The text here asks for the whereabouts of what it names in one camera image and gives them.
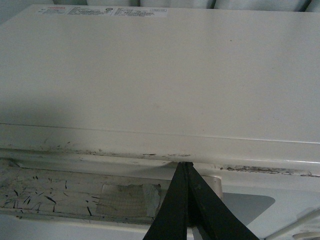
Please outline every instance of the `label sticker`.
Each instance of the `label sticker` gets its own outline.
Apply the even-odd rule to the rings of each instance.
[[[71,6],[44,6],[42,8],[40,8],[36,14],[40,14],[40,15],[65,15],[67,14],[70,9],[72,7]]]
[[[40,15],[86,15],[117,17],[166,18],[167,8],[154,7],[110,7],[110,6],[44,6],[36,14]]]
[[[112,16],[165,18],[167,14],[168,9],[166,8],[118,7]]]
[[[111,16],[115,8],[105,6],[76,6],[68,15]]]

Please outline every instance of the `black specks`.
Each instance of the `black specks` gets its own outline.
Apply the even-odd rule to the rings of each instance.
[[[47,137],[47,138],[43,141],[43,144],[46,144],[49,138],[50,138],[50,137]]]
[[[87,206],[86,209],[88,209],[88,212],[89,212],[90,216],[92,216],[90,208]]]
[[[55,200],[53,200],[51,197],[49,196],[45,196],[48,200],[50,200],[51,202],[53,202],[54,204],[57,204],[57,202]]]
[[[256,167],[256,166],[242,166],[242,167],[227,167],[228,171],[261,173],[261,174],[279,174],[280,168]]]
[[[31,208],[31,210],[34,209],[36,206],[38,206],[38,208],[36,209],[36,211],[39,211],[39,208],[40,208],[41,204],[42,204],[42,202],[38,202],[36,205],[34,205],[34,206]]]
[[[320,176],[318,176],[318,175],[312,175],[311,173],[309,173],[309,174],[301,174],[300,176],[301,176],[301,177],[320,178]]]
[[[27,188],[25,187],[25,188],[22,190],[22,192],[20,193],[20,195],[23,194],[26,189],[27,189]]]
[[[30,196],[28,196],[28,197],[24,200],[24,202],[23,202],[23,203],[25,203],[29,198],[30,198]]]

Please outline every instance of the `white plastic surface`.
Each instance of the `white plastic surface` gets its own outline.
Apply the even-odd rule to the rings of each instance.
[[[319,169],[319,14],[40,8],[0,27],[1,148]]]
[[[18,219],[0,214],[0,240],[141,240],[149,226],[65,219],[45,221]],[[188,229],[187,240],[193,240]]]
[[[1,0],[0,1],[0,24],[9,20],[16,14],[32,4],[54,4],[53,0]]]

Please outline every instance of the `warning label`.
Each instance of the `warning label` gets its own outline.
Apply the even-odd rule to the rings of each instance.
[[[36,14],[41,14],[41,15],[64,15],[67,14],[71,6],[45,6],[39,9]]]
[[[36,14],[165,18],[168,9],[160,7],[45,6]]]
[[[77,6],[68,12],[68,15],[107,15],[111,16],[115,9],[112,7]]]
[[[112,14],[113,16],[123,17],[154,17],[164,18],[167,16],[168,10],[166,8],[132,8],[132,7],[119,7]]]

